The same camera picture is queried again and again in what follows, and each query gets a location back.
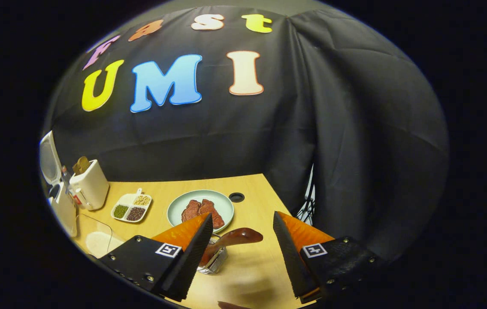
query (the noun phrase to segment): hole in table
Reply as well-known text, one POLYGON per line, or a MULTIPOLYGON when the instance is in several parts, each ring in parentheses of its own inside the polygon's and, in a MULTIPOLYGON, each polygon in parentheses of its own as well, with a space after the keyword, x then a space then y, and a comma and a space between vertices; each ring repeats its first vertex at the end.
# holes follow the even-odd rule
POLYGON ((230 199, 230 201, 232 201, 234 203, 239 203, 239 202, 245 200, 245 195, 243 195, 242 193, 239 193, 239 192, 234 192, 230 196, 228 196, 228 198, 230 199))

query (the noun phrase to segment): green beans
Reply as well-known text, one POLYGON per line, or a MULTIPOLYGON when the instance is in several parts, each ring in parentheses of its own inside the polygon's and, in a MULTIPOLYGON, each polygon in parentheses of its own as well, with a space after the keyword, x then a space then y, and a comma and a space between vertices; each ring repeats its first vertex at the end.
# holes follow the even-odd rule
POLYGON ((123 218, 123 215, 125 215, 127 209, 129 209, 129 207, 123 205, 117 205, 114 210, 114 217, 123 218))

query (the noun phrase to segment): bottle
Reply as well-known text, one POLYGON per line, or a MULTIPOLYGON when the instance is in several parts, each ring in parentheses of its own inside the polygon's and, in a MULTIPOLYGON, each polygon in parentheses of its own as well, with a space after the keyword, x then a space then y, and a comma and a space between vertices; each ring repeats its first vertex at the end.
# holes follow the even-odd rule
POLYGON ((64 183, 64 188, 66 190, 66 194, 69 195, 73 199, 73 190, 72 190, 71 184, 70 184, 71 175, 68 172, 68 169, 66 168, 66 166, 62 166, 61 178, 62 178, 62 182, 64 183))
POLYGON ((81 199, 79 197, 80 196, 83 197, 83 195, 81 193, 76 192, 76 190, 74 190, 73 186, 70 184, 71 175, 68 172, 66 166, 62 166, 61 178, 62 178, 62 182, 64 182, 64 187, 66 188, 66 194, 70 196, 74 204, 78 205, 82 209, 83 203, 81 202, 81 199))

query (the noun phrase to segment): meat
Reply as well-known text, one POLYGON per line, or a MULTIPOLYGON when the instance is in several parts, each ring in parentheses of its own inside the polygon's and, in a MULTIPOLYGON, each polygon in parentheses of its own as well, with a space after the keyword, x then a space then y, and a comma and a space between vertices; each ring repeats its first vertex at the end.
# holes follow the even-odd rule
POLYGON ((188 203, 188 206, 186 206, 186 209, 184 209, 184 211, 182 212, 181 219, 183 222, 188 221, 206 212, 211 213, 212 227, 214 229, 218 229, 224 226, 224 221, 216 211, 215 204, 212 201, 206 199, 203 199, 201 203, 196 200, 191 200, 190 203, 188 203))
POLYGON ((200 202, 196 200, 191 200, 186 206, 186 209, 182 212, 182 221, 188 221, 200 215, 200 202))
POLYGON ((215 204, 212 201, 203 199, 202 207, 200 207, 200 215, 206 212, 210 212, 212 215, 212 227, 218 229, 224 225, 222 217, 218 214, 215 209, 215 204))

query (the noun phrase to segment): light blue plate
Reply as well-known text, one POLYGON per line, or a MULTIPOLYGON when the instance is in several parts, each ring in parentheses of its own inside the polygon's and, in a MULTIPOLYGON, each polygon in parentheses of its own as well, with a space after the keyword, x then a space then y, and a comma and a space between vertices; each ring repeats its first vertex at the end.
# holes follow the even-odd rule
POLYGON ((230 224, 232 218, 234 217, 234 204, 232 204, 232 201, 230 201, 228 197, 212 190, 190 191, 175 198, 167 209, 167 220, 169 220, 169 223, 171 223, 173 227, 181 224, 182 212, 184 209, 186 209, 186 206, 188 206, 190 200, 196 200, 201 203, 204 198, 212 201, 215 204, 216 211, 224 221, 224 225, 222 225, 222 227, 213 229, 212 232, 217 233, 218 231, 223 230, 230 224))

